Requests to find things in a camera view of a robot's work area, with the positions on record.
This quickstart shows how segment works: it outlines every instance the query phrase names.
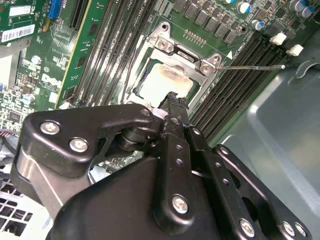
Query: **chip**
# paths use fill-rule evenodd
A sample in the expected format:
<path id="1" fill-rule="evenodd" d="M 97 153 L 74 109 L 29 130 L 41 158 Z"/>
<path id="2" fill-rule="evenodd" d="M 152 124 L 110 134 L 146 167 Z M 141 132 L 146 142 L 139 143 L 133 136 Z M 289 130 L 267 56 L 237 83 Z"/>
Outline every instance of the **chip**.
<path id="1" fill-rule="evenodd" d="M 294 29 L 294 30 L 297 30 L 300 26 L 300 22 L 298 20 L 295 20 L 292 24 L 291 24 L 291 27 Z"/>
<path id="2" fill-rule="evenodd" d="M 270 1 L 267 1 L 267 2 L 265 3 L 265 5 L 264 5 L 264 8 L 265 8 L 265 9 L 268 9 L 268 8 L 271 7 L 271 5 L 272 5 L 272 3 L 271 3 Z"/>
<path id="3" fill-rule="evenodd" d="M 98 29 L 98 24 L 97 23 L 92 23 L 90 25 L 90 29 L 89 29 L 88 35 L 90 36 L 90 35 L 95 34 L 97 29 Z"/>
<path id="4" fill-rule="evenodd" d="M 279 8 L 278 11 L 276 11 L 275 15 L 278 17 L 278 18 L 282 18 L 284 15 L 285 15 L 286 11 L 283 10 L 282 8 Z"/>
<path id="5" fill-rule="evenodd" d="M 219 26 L 219 28 L 217 29 L 217 31 L 215 32 L 215 35 L 218 38 L 222 39 L 224 37 L 224 35 L 226 34 L 227 30 L 228 30 L 228 28 L 225 25 L 221 24 Z"/>
<path id="6" fill-rule="evenodd" d="M 219 13 L 221 13 L 221 10 L 218 7 L 216 7 L 212 13 L 212 16 L 218 17 Z"/>
<path id="7" fill-rule="evenodd" d="M 19 123 L 21 119 L 21 115 L 14 111 L 9 112 L 9 120 L 15 123 Z"/>
<path id="8" fill-rule="evenodd" d="M 223 22 L 224 24 L 226 24 L 229 19 L 230 19 L 230 16 L 229 16 L 228 14 L 226 14 L 226 15 L 224 15 L 224 17 L 222 18 L 221 22 Z"/>
<path id="9" fill-rule="evenodd" d="M 267 16 L 267 12 L 265 10 L 263 10 L 263 9 L 260 9 L 258 11 L 258 13 L 256 14 L 255 18 L 260 20 L 260 21 L 263 21 L 266 16 Z"/>
<path id="10" fill-rule="evenodd" d="M 218 20 L 216 20 L 213 17 L 211 17 L 209 22 L 205 26 L 205 30 L 207 30 L 207 31 L 212 33 L 216 29 L 218 23 L 219 23 Z"/>
<path id="11" fill-rule="evenodd" d="M 187 10 L 185 11 L 185 16 L 188 18 L 188 19 L 193 19 L 194 16 L 196 15 L 196 12 L 198 10 L 198 7 L 194 4 L 190 4 L 189 7 L 187 8 Z"/>
<path id="12" fill-rule="evenodd" d="M 182 14 L 185 10 L 186 4 L 187 0 L 177 0 L 174 4 L 173 9 Z"/>
<path id="13" fill-rule="evenodd" d="M 80 57 L 75 67 L 76 68 L 81 67 L 86 62 L 86 58 L 87 56 Z"/>
<path id="14" fill-rule="evenodd" d="M 204 11 L 201 11 L 194 22 L 199 26 L 203 26 L 206 23 L 207 19 L 208 15 Z"/>

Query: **capacitor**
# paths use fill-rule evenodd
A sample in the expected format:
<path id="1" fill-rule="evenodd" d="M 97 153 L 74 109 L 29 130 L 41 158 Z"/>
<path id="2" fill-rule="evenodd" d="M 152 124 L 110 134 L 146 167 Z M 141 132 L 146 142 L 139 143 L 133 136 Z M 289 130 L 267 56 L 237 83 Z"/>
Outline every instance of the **capacitor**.
<path id="1" fill-rule="evenodd" d="M 251 5 L 248 2 L 243 1 L 236 6 L 236 9 L 240 14 L 247 14 L 250 12 Z"/>
<path id="2" fill-rule="evenodd" d="M 313 6 L 306 6 L 302 11 L 297 12 L 296 14 L 301 17 L 301 18 L 308 18 L 312 15 L 314 12 L 314 7 Z"/>
<path id="3" fill-rule="evenodd" d="M 225 4 L 233 4 L 235 0 L 223 0 Z"/>
<path id="4" fill-rule="evenodd" d="M 26 94 L 23 95 L 23 98 L 21 100 L 21 102 L 23 102 L 24 105 L 30 105 L 31 103 L 33 103 L 36 100 L 35 95 L 33 94 Z"/>
<path id="5" fill-rule="evenodd" d="M 41 58 L 39 56 L 32 56 L 31 62 L 35 65 L 39 65 L 41 63 Z"/>
<path id="6" fill-rule="evenodd" d="M 306 5 L 307 3 L 305 0 L 292 0 L 289 4 L 289 9 L 291 11 L 300 12 L 305 8 Z"/>
<path id="7" fill-rule="evenodd" d="M 261 29 L 264 27 L 264 23 L 259 20 L 253 20 L 251 22 L 251 27 L 256 31 L 261 31 Z"/>

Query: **green circuit board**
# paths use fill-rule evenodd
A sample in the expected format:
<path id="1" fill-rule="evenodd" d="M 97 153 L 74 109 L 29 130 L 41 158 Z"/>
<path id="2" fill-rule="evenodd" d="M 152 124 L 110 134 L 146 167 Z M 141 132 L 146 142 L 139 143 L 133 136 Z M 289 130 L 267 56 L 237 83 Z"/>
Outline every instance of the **green circuit board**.
<path id="1" fill-rule="evenodd" d="M 114 28 L 114 25 L 111 24 L 112 20 L 115 19 L 117 7 L 123 2 L 120 0 L 110 0 L 104 3 L 98 0 L 86 1 L 83 21 L 79 28 L 75 29 L 70 26 L 70 21 L 74 7 L 79 1 L 62 1 L 59 17 L 50 20 L 45 18 L 45 12 L 48 11 L 50 2 L 40 4 L 36 0 L 32 2 L 19 1 L 16 0 L 13 4 L 0 0 L 0 31 L 11 29 L 10 21 L 12 24 L 18 24 L 18 20 L 24 22 L 28 19 L 31 19 L 31 23 L 34 23 L 37 29 L 36 34 L 32 35 L 30 46 L 20 53 L 14 87 L 3 90 L 0 94 L 1 127 L 17 132 L 20 131 L 23 119 L 27 114 L 60 108 L 65 100 L 70 98 L 88 64 L 90 52 L 99 41 L 97 36 Z M 293 33 L 295 41 L 301 45 L 319 26 L 313 16 L 302 19 L 289 10 L 289 0 L 252 0 L 248 2 L 251 5 L 250 12 L 241 14 L 237 12 L 237 4 L 239 3 L 237 1 L 232 4 L 224 4 L 220 0 L 186 0 L 183 8 L 178 8 L 179 0 L 157 0 L 154 2 L 153 9 L 140 34 L 148 36 L 161 23 L 167 22 L 171 27 L 170 36 L 177 43 L 204 59 L 213 53 L 220 53 L 222 56 L 221 64 L 228 66 L 237 58 L 242 47 L 252 37 L 254 29 L 251 22 L 255 19 L 263 22 L 265 28 L 277 23 L 280 31 L 290 31 Z M 27 3 L 35 6 L 35 13 L 39 13 L 39 16 L 36 14 L 18 18 L 8 17 L 10 7 L 27 5 Z M 309 2 L 309 5 L 314 7 L 316 4 L 315 0 Z M 191 5 L 196 9 L 194 13 L 189 11 Z M 124 9 L 123 16 L 126 18 L 123 18 L 123 28 L 130 20 L 128 14 L 131 11 L 135 11 L 135 9 Z M 207 22 L 211 18 L 218 21 L 218 27 L 214 31 L 208 30 L 210 28 L 208 23 L 201 23 L 198 20 L 198 14 L 201 11 L 205 13 Z M 47 21 L 49 21 L 48 28 L 43 31 Z M 220 28 L 221 31 L 225 31 L 225 34 L 218 32 Z M 227 39 L 230 33 L 235 35 L 232 41 Z M 121 57 L 123 56 L 116 59 L 116 63 L 121 60 Z M 141 67 L 134 73 L 136 76 L 134 82 L 139 80 L 138 76 L 143 71 L 142 66 L 147 60 L 148 54 L 140 63 Z M 106 68 L 108 68 L 108 63 L 109 60 L 105 59 L 102 68 L 96 73 L 91 94 L 95 94 L 100 89 L 100 83 Z M 103 86 L 102 93 L 108 92 L 111 81 L 112 75 Z M 119 81 L 112 92 L 111 101 L 114 104 L 119 102 L 123 83 L 123 80 Z M 85 82 L 82 88 L 85 90 L 88 84 Z M 22 101 L 26 93 L 33 94 L 35 97 L 30 104 L 25 104 Z M 77 105 L 78 102 L 75 102 L 69 107 Z"/>

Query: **white sticker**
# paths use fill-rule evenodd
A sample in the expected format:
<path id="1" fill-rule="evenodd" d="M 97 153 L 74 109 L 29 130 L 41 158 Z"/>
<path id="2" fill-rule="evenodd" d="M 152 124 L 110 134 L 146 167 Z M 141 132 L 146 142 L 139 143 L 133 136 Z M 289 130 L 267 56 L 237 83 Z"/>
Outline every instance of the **white sticker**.
<path id="1" fill-rule="evenodd" d="M 58 94 L 56 94 L 55 92 L 51 92 L 50 93 L 50 97 L 49 97 L 49 103 L 57 103 L 58 100 Z"/>
<path id="2" fill-rule="evenodd" d="M 27 15 L 31 12 L 31 6 L 12 6 L 10 7 L 9 17 Z"/>
<path id="3" fill-rule="evenodd" d="M 34 31 L 35 31 L 34 24 L 29 26 L 18 27 L 15 29 L 10 29 L 2 33 L 1 42 L 4 43 L 13 39 L 18 39 L 18 38 L 33 34 Z"/>

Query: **pcie slot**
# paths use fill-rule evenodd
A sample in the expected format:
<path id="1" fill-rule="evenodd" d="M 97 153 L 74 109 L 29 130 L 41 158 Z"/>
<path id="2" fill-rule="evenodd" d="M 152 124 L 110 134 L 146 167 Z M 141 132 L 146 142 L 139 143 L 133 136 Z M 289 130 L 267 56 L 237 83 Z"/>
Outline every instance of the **pcie slot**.
<path id="1" fill-rule="evenodd" d="M 124 31 L 126 22 L 128 21 L 128 14 L 125 14 L 126 11 L 130 11 L 133 9 L 134 6 L 130 5 L 131 7 L 128 9 L 128 4 L 130 0 L 124 0 L 122 1 L 119 5 L 118 8 L 116 9 L 116 15 L 114 18 L 114 21 L 112 23 L 112 30 L 109 36 L 106 38 L 106 41 L 104 43 L 101 55 L 99 56 L 98 64 L 96 68 L 94 69 L 94 73 L 91 77 L 91 80 L 89 82 L 89 85 L 86 88 L 86 92 L 84 94 L 84 101 L 86 106 L 89 106 L 92 103 L 91 96 L 94 90 L 94 87 L 96 85 L 96 79 L 98 79 L 98 75 L 101 73 L 103 64 L 105 62 L 105 59 L 109 53 L 109 47 L 113 44 L 113 41 L 117 40 L 120 41 L 120 38 L 122 37 L 121 32 Z"/>
<path id="2" fill-rule="evenodd" d="M 101 54 L 101 43 L 104 43 L 105 39 L 109 36 L 111 27 L 110 21 L 112 20 L 111 11 L 114 2 L 115 0 L 110 0 L 107 9 L 105 10 L 100 30 L 98 31 L 98 34 L 96 36 L 97 41 L 94 43 L 92 47 L 92 50 L 88 57 L 87 64 L 85 65 L 80 81 L 75 90 L 75 96 L 77 97 L 79 97 L 81 91 L 84 89 L 86 80 L 91 79 L 92 81 L 92 78 L 90 78 L 91 76 L 89 75 L 89 71 L 92 68 L 92 66 L 96 66 L 97 60 L 99 59 L 99 56 Z"/>
<path id="3" fill-rule="evenodd" d="M 265 40 L 252 38 L 232 65 L 273 65 L 278 64 L 284 56 L 282 50 L 277 50 Z M 210 140 L 237 112 L 238 108 L 246 103 L 269 74 L 268 71 L 254 70 L 226 71 L 194 114 L 191 122 L 197 125 Z"/>
<path id="4" fill-rule="evenodd" d="M 72 9 L 69 27 L 79 30 L 82 20 L 84 19 L 85 11 L 89 0 L 76 0 Z"/>
<path id="5" fill-rule="evenodd" d="M 141 31 L 143 27 L 146 25 L 149 15 L 153 10 L 156 1 L 148 0 L 148 1 L 139 1 L 139 2 L 140 4 L 136 8 L 135 14 L 132 15 L 133 21 L 129 21 L 129 27 L 127 28 L 127 31 L 124 34 L 124 39 L 118 46 L 119 47 L 118 52 L 114 56 L 113 60 L 110 62 L 111 67 L 109 68 L 109 71 L 106 71 L 105 75 L 103 76 L 103 81 L 99 88 L 101 90 L 100 94 L 97 94 L 96 96 L 96 99 L 95 99 L 96 102 L 100 101 L 101 93 L 105 87 L 105 84 L 108 82 L 110 78 L 111 71 L 113 71 L 113 66 L 116 64 L 121 54 L 120 50 L 123 51 L 122 58 L 115 70 L 115 75 L 111 80 L 110 86 L 107 90 L 107 94 L 106 96 L 103 97 L 103 99 L 101 99 L 101 102 L 103 105 L 108 104 L 109 101 L 111 100 L 111 97 L 115 91 L 115 88 L 118 85 L 119 80 L 121 78 L 122 72 L 124 71 L 128 63 L 128 60 L 130 59 L 130 56 L 133 53 L 136 47 L 136 44 L 138 43 L 139 37 L 141 35 Z"/>

